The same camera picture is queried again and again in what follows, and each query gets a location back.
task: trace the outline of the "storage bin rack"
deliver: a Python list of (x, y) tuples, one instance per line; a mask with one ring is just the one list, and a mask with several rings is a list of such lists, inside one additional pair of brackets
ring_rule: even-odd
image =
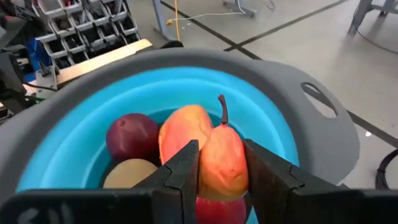
[(59, 69), (140, 39), (125, 0), (38, 0), (33, 8), (48, 27), (36, 39)]

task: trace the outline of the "gray floor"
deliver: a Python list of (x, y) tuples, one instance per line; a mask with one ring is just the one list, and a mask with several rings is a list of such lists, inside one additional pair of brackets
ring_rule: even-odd
[[(173, 5), (174, 0), (165, 0)], [(268, 0), (246, 0), (245, 6), (257, 9), (256, 18), (243, 15), (203, 16), (205, 26), (235, 43), (269, 31), (269, 35), (243, 46), (264, 60), (293, 65), (329, 88), (354, 114), (391, 136), (398, 137), (398, 55), (379, 49), (358, 34), (347, 36), (347, 30), (358, 0), (274, 0), (270, 11)], [(151, 0), (129, 0), (133, 17), (143, 38), (155, 45), (165, 42), (154, 31), (155, 14)], [(317, 12), (326, 6), (327, 10)], [(166, 19), (174, 12), (162, 6)], [(179, 0), (178, 9), (189, 16), (229, 12), (221, 0)], [(398, 16), (385, 19), (378, 12), (367, 14), (360, 32), (380, 45), (398, 51)], [(275, 29), (284, 24), (282, 29)], [(179, 22), (180, 35), (186, 47), (224, 50), (229, 44), (188, 20)], [(174, 24), (168, 26), (175, 35)], [(247, 57), (238, 50), (231, 54)], [(355, 169), (343, 181), (349, 187), (374, 187), (374, 176), (381, 159), (394, 147), (357, 126), (361, 152)], [(387, 180), (398, 188), (398, 159), (387, 170)]]

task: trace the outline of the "metal stand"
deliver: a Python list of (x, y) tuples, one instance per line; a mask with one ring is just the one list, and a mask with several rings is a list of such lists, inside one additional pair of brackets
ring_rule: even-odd
[(155, 27), (156, 32), (162, 35), (163, 38), (165, 38), (166, 40), (176, 40), (176, 38), (170, 35), (169, 32), (167, 31), (167, 27), (165, 25), (166, 20), (163, 15), (162, 4), (160, 3), (160, 0), (152, 0), (152, 3), (154, 5), (156, 22), (158, 26), (158, 28)]
[(243, 6), (243, 0), (234, 0), (234, 3), (223, 1), (223, 5), (228, 9), (232, 9), (234, 12), (244, 12), (245, 15), (250, 17), (255, 17), (257, 10), (255, 9), (248, 9)]
[(349, 27), (348, 34), (355, 35), (356, 30), (362, 24), (366, 13), (375, 10), (380, 10), (380, 16), (387, 16), (388, 13), (398, 14), (398, 9), (396, 9), (398, 1), (396, 0), (386, 0), (382, 6), (372, 4), (373, 0), (361, 0), (358, 7), (354, 13), (353, 21)]

